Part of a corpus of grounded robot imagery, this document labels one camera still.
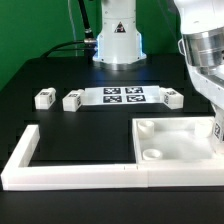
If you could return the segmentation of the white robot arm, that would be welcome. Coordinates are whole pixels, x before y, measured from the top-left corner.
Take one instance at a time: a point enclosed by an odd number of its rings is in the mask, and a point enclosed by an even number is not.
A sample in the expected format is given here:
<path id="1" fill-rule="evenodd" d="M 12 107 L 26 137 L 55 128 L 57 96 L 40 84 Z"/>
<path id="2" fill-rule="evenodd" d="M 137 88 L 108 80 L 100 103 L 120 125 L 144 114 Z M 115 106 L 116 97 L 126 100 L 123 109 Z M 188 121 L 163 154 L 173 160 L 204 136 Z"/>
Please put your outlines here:
<path id="1" fill-rule="evenodd" d="M 224 0 L 170 0 L 181 18 L 179 52 L 194 88 L 224 113 Z M 136 0 L 101 0 L 102 30 L 94 64 L 113 70 L 146 59 L 136 29 Z"/>

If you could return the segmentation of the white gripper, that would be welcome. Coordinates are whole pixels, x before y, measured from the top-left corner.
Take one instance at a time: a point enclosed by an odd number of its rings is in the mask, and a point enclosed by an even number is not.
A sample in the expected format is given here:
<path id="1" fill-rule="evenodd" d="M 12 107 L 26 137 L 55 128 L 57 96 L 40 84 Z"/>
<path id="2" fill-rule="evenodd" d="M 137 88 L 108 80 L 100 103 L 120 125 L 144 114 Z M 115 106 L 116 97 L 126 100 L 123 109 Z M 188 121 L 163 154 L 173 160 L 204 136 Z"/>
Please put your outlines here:
<path id="1" fill-rule="evenodd" d="M 224 65 L 218 66 L 214 75 L 204 75 L 196 67 L 187 66 L 191 82 L 197 92 L 224 112 Z"/>

